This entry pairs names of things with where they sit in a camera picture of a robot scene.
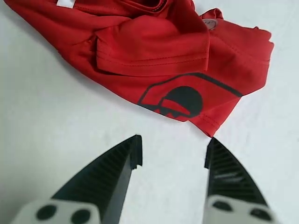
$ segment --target white surface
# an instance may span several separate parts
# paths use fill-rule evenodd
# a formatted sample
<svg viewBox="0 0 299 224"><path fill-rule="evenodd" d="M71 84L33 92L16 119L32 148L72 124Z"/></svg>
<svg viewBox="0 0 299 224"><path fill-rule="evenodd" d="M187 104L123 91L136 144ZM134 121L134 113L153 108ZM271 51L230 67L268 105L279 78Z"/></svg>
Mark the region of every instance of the white surface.
<svg viewBox="0 0 299 224"><path fill-rule="evenodd" d="M265 88L243 97L216 137L240 159L284 224L298 222L297 0L201 0L226 20L267 29L275 42ZM200 224L209 138L133 105L87 79L0 1L0 223L48 198L95 157L135 133L134 171L121 224Z"/></svg>

